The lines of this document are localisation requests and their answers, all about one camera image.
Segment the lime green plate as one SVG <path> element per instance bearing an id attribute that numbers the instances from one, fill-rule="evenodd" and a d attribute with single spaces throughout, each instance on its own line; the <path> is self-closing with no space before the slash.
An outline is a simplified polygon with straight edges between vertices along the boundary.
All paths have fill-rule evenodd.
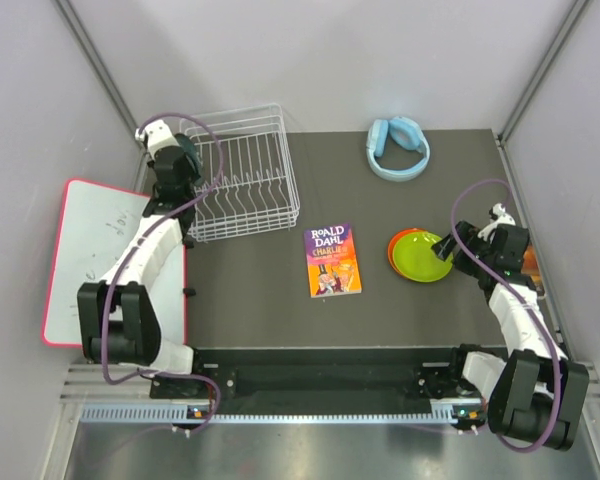
<path id="1" fill-rule="evenodd" d="M 396 271 L 408 280 L 433 283 L 442 280 L 452 270 L 452 258 L 440 261 L 431 247 L 440 237 L 425 230 L 402 235 L 396 242 L 393 259 Z"/>

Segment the dark teal plate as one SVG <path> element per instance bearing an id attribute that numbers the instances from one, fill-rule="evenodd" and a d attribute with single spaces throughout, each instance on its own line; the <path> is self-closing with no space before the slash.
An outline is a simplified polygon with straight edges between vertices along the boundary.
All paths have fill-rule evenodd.
<path id="1" fill-rule="evenodd" d="M 193 172 L 198 177 L 202 176 L 203 166 L 198 156 L 198 152 L 195 146 L 195 143 L 185 134 L 176 133 L 174 138 L 177 140 L 178 144 L 184 151 Z"/>

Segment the white wire dish rack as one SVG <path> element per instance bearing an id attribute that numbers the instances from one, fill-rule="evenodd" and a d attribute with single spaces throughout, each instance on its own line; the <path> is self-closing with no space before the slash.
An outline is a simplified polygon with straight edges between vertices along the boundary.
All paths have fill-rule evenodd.
<path id="1" fill-rule="evenodd" d="M 224 154 L 222 179 L 196 205 L 189 231 L 198 242 L 289 230 L 296 226 L 300 201 L 288 145 L 283 109 L 276 103 L 199 114 L 218 137 L 181 119 L 179 131 L 192 140 L 203 163 L 203 192 Z"/>

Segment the red floral plate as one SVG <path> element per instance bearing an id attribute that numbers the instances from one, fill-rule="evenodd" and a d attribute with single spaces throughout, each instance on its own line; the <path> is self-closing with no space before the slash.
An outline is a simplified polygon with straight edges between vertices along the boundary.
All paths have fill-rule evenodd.
<path id="1" fill-rule="evenodd" d="M 396 267 L 395 267 L 395 263 L 394 263 L 394 259 L 393 259 L 393 251 L 394 251 L 395 244 L 398 240 L 399 240 L 399 234 L 395 234 L 393 237 L 391 237 L 391 239 L 388 243 L 388 246 L 387 246 L 387 258 L 388 258 L 391 268 L 394 270 L 396 270 Z"/>

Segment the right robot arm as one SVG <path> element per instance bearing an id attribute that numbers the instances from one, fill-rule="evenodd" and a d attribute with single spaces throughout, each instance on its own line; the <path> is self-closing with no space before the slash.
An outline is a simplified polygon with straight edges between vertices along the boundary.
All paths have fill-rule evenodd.
<path id="1" fill-rule="evenodd" d="M 460 221 L 432 246 L 440 260 L 475 278 L 498 320 L 508 357 L 475 345 L 458 347 L 446 380 L 456 394 L 477 390 L 487 402 L 487 425 L 521 450 L 569 450 L 589 386 L 587 368 L 568 358 L 551 336 L 530 275 L 523 272 L 527 229 L 510 215 L 484 228 Z"/>

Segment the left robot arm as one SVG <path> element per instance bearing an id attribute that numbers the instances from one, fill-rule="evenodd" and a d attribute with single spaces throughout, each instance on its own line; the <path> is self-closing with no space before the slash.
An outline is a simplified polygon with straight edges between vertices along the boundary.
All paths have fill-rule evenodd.
<path id="1" fill-rule="evenodd" d="M 203 166 L 183 134 L 158 149 L 149 166 L 156 180 L 136 234 L 99 281 L 85 282 L 77 292 L 82 351 L 93 362 L 172 374 L 174 387 L 192 397 L 206 387 L 207 374 L 194 364 L 192 348 L 162 333 L 150 290 L 171 252 L 191 246 L 186 235 L 195 208 L 179 208 L 195 198 Z"/>

